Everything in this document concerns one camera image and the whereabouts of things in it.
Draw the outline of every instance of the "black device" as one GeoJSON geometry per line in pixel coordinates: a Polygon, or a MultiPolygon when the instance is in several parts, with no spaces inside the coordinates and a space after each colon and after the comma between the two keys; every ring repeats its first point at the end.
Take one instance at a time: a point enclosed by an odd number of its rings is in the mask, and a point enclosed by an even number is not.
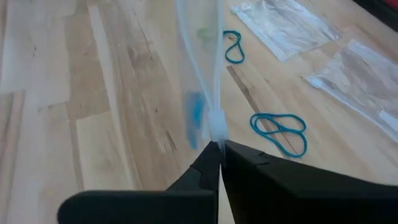
{"type": "Polygon", "coordinates": [[[398,187],[374,184],[271,156],[227,141],[210,142],[165,191],[87,191],[67,199],[58,222],[218,223],[220,163],[236,223],[398,223],[398,187]]]}

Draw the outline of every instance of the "wooden floor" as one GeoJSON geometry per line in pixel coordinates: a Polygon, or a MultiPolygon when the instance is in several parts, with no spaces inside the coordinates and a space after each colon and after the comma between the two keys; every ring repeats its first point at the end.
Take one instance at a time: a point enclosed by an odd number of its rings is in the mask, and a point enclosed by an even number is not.
{"type": "MultiPolygon", "coordinates": [[[[351,0],[298,0],[343,38],[281,63],[230,13],[241,1],[225,0],[225,28],[242,33],[247,55],[221,76],[230,139],[282,157],[249,117],[295,113],[308,124],[297,162],[398,184],[398,144],[303,80],[351,38],[398,61],[397,33],[351,0]]],[[[1,224],[55,223],[82,190],[165,189],[199,155],[183,135],[174,15],[174,0],[0,1],[1,224]]],[[[220,223],[232,223],[220,194],[220,223]]]]}

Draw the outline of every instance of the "transparent plastic sheet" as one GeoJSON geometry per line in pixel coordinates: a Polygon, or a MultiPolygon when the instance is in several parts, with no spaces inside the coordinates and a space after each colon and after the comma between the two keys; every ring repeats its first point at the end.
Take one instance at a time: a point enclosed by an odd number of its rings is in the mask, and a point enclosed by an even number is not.
{"type": "Polygon", "coordinates": [[[213,141],[222,143],[228,137],[220,101],[224,4],[222,0],[175,2],[187,139],[194,149],[208,134],[213,141]]]}
{"type": "Polygon", "coordinates": [[[281,62],[340,38],[340,32],[294,0],[244,2],[232,11],[281,62]]]}
{"type": "Polygon", "coordinates": [[[307,81],[361,113],[398,142],[398,64],[352,40],[307,81]]]}

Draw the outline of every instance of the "clear plastic bag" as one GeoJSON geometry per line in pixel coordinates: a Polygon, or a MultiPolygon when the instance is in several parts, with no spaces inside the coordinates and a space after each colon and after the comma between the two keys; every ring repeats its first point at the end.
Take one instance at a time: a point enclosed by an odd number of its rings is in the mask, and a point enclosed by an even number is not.
{"type": "Polygon", "coordinates": [[[208,124],[213,141],[228,137],[220,101],[224,4],[222,0],[175,3],[185,129],[191,147],[197,148],[198,139],[206,133],[204,123],[208,124]]]}
{"type": "Polygon", "coordinates": [[[398,64],[352,40],[307,81],[361,113],[398,142],[398,64]]]}
{"type": "Polygon", "coordinates": [[[294,0],[244,2],[232,11],[281,62],[340,38],[340,33],[294,0]]]}

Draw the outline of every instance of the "plastic bag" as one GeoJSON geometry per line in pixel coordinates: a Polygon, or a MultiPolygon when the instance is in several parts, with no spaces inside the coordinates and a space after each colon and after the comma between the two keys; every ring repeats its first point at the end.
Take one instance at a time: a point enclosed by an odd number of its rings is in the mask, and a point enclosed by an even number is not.
{"type": "Polygon", "coordinates": [[[222,0],[175,0],[175,3],[185,129],[195,149],[200,136],[206,135],[204,123],[208,124],[213,141],[221,142],[228,137],[220,101],[224,4],[222,0]]]}
{"type": "Polygon", "coordinates": [[[307,81],[361,113],[398,142],[398,64],[352,40],[307,81]]]}
{"type": "Polygon", "coordinates": [[[293,0],[244,2],[232,11],[281,62],[340,38],[340,33],[293,0]]]}

